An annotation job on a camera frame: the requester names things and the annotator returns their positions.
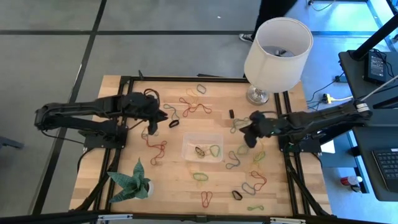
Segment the white lampshade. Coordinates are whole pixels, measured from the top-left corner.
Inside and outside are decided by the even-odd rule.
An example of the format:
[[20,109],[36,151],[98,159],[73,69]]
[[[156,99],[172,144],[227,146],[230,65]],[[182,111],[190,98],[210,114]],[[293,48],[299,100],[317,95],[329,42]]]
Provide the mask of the white lampshade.
[[[300,81],[312,45],[311,31],[300,21],[286,17],[268,20],[257,31],[244,73],[255,89],[287,91]],[[287,53],[275,56],[275,49]]]

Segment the plant pot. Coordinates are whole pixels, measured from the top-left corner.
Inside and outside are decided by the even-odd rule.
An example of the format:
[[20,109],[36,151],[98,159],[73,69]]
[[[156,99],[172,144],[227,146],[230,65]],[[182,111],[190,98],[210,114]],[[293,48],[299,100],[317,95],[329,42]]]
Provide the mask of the plant pot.
[[149,181],[146,190],[148,191],[148,197],[154,194],[154,183],[152,183],[152,181]]

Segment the white cable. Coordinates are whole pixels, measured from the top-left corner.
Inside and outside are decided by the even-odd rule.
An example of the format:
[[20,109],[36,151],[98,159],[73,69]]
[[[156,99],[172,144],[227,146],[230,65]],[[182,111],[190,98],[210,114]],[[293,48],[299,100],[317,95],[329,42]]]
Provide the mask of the white cable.
[[394,78],[391,78],[388,82],[386,82],[385,84],[379,86],[379,88],[373,90],[372,92],[370,92],[367,96],[365,96],[364,98],[361,99],[362,102],[364,102],[366,99],[368,99],[371,95],[373,95],[373,93],[379,91],[381,88],[385,87],[386,85],[388,85],[388,83],[394,81],[395,79],[398,78],[398,75],[395,76]]
[[351,99],[352,98],[352,96],[349,96],[349,97],[346,97],[346,98],[343,98],[343,99],[334,99],[333,97],[331,98],[331,100],[332,101],[345,101],[345,100],[348,100],[348,99]]
[[331,6],[333,3],[335,3],[335,1],[336,1],[336,0],[333,0],[333,2],[331,2],[329,5],[327,5],[327,6],[323,7],[323,8],[321,8],[321,9],[316,9],[316,8],[313,6],[313,4],[311,4],[311,7],[312,7],[313,10],[315,10],[315,11],[317,11],[317,12],[320,12],[320,11],[322,11],[322,10],[327,9],[329,6]]

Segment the black rubber band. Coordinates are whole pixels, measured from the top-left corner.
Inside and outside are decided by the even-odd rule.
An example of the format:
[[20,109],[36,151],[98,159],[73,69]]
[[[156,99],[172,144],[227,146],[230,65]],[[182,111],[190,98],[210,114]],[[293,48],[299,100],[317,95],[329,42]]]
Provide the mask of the black rubber band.
[[232,195],[235,198],[235,200],[242,200],[243,198],[243,196],[237,190],[233,190]]
[[180,124],[179,120],[174,120],[174,121],[170,122],[169,128],[174,128],[174,127],[176,127],[179,124]]
[[206,91],[207,91],[207,89],[206,89],[206,87],[204,87],[203,85],[198,84],[198,85],[197,85],[197,91],[198,91],[199,93],[201,93],[201,94],[205,94]]

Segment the clear plastic box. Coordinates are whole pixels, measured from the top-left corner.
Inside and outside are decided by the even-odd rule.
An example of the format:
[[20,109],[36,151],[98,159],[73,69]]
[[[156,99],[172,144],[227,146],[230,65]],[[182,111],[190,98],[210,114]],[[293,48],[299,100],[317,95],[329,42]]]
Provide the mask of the clear plastic box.
[[[193,162],[221,162],[223,160],[223,145],[222,134],[185,133],[181,156]],[[204,157],[198,155],[196,147],[205,153]]]

